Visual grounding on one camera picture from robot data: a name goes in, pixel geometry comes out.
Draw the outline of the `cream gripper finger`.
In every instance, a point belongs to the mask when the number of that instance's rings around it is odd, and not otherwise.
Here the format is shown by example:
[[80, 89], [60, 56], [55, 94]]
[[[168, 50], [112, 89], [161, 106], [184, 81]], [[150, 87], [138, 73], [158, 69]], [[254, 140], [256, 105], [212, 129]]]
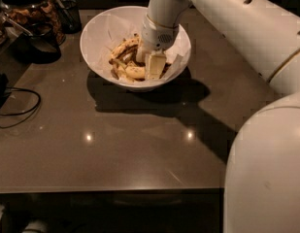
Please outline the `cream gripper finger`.
[[140, 45], [137, 48], [137, 53], [136, 53], [136, 61], [137, 62], [146, 62], [146, 59], [150, 55], [150, 49], [147, 46]]
[[163, 51], [152, 51], [146, 57], [146, 77], [147, 80], [157, 80], [160, 78], [167, 57]]

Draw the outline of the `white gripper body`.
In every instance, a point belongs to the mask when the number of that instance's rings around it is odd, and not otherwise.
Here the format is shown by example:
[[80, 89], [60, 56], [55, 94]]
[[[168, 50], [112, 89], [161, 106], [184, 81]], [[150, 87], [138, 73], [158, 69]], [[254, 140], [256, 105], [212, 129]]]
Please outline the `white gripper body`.
[[145, 15], [142, 23], [141, 38], [145, 48], [152, 50], [167, 50], [172, 47], [179, 33], [179, 25], [167, 26], [156, 22]]

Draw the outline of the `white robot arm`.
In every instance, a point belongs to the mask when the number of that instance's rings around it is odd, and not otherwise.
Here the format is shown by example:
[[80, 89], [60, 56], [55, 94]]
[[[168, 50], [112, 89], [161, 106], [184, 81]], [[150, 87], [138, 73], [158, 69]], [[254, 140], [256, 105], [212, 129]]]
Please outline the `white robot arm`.
[[150, 0], [142, 37], [170, 48], [196, 10], [244, 59], [245, 102], [273, 91], [239, 129], [226, 164], [223, 233], [300, 233], [300, 17], [268, 0]]

